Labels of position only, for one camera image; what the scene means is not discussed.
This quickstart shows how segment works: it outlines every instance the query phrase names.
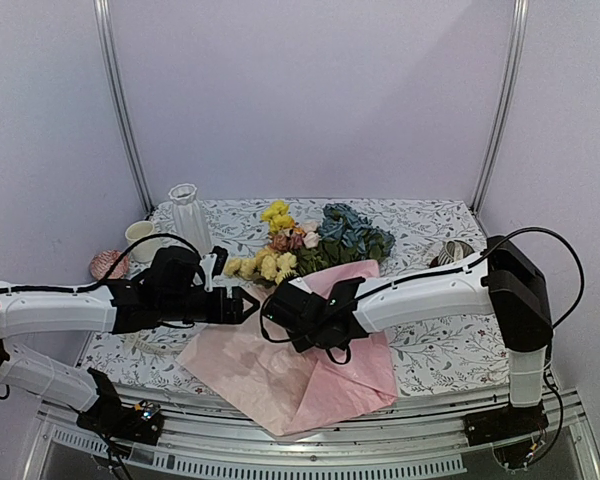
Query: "white mug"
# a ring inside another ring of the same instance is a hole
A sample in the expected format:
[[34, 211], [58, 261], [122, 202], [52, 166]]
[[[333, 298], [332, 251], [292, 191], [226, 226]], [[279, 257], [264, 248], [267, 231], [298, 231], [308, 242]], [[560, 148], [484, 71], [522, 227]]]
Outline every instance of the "white mug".
[[[127, 239], [127, 243], [131, 245], [141, 238], [148, 237], [154, 233], [156, 233], [155, 225], [148, 221], [142, 221], [136, 222], [127, 228], [127, 231], [124, 232], [124, 237]], [[131, 251], [131, 256], [136, 262], [149, 263], [153, 260], [153, 257], [160, 247], [162, 247], [160, 239], [152, 238], [134, 248]]]

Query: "white wall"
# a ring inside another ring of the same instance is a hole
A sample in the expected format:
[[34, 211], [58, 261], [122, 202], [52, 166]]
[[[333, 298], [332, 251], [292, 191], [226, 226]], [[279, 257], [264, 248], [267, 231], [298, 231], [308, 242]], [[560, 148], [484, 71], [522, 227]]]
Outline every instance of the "white wall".
[[[582, 306], [557, 331], [554, 361], [577, 385], [600, 447], [600, 0], [532, 2], [522, 67], [482, 219], [490, 233], [539, 224], [585, 265]], [[568, 254], [520, 241], [547, 273], [554, 315], [572, 301]]]
[[513, 4], [111, 2], [153, 195], [469, 200]]
[[[0, 279], [89, 280], [141, 215], [104, 73], [91, 0], [0, 2]], [[75, 357], [75, 336], [33, 344]], [[36, 398], [0, 402], [0, 480], [18, 478]]]

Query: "white ceramic vase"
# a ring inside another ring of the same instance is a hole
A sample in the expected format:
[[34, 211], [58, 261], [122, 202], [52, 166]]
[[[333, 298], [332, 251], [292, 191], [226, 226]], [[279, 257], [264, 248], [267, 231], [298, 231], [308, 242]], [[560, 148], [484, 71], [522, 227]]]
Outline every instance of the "white ceramic vase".
[[198, 188], [191, 183], [176, 185], [169, 191], [176, 233], [198, 249], [200, 255], [211, 252], [211, 235], [204, 211], [198, 201]]

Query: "flower bouquet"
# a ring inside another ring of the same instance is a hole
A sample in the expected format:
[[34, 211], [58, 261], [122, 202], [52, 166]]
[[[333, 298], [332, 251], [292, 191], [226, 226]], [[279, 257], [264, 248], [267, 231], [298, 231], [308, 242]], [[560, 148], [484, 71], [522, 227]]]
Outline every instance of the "flower bouquet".
[[381, 263], [391, 254], [394, 236], [350, 206], [327, 204], [323, 212], [322, 222], [298, 224], [289, 215], [289, 205], [274, 202], [261, 215], [269, 224], [269, 244], [254, 258], [229, 260], [225, 274], [279, 284], [344, 263], [369, 259]]

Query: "pink tissue paper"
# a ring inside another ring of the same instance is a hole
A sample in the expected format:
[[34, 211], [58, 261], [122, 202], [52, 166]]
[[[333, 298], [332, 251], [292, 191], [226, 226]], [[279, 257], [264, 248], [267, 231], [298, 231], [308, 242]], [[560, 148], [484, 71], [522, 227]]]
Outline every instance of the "pink tissue paper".
[[[305, 277], [316, 293], [328, 297], [334, 283], [378, 277], [374, 260], [333, 267]], [[268, 291], [250, 289], [261, 303]], [[267, 342], [259, 312], [239, 327], [205, 328], [177, 362], [221, 397], [274, 435], [330, 425], [391, 405], [397, 398], [391, 354], [384, 333], [351, 342], [351, 362], [335, 365], [325, 352], [298, 354], [289, 343]], [[272, 338], [287, 338], [267, 322]], [[334, 350], [336, 360], [344, 353]]]

